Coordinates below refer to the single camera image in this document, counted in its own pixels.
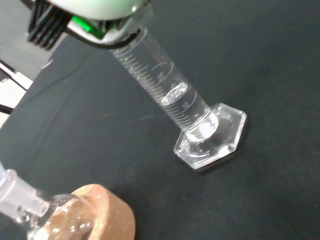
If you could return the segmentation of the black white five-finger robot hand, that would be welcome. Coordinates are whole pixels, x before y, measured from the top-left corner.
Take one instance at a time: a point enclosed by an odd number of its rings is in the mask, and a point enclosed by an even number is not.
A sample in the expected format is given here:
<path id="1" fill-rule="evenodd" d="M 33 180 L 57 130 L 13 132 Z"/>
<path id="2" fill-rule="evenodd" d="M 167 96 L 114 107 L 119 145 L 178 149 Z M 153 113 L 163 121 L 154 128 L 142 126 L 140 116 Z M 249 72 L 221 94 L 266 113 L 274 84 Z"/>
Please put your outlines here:
<path id="1" fill-rule="evenodd" d="M 51 50 L 63 33 L 101 49 L 129 45 L 153 16 L 149 0 L 24 0 L 27 41 Z"/>

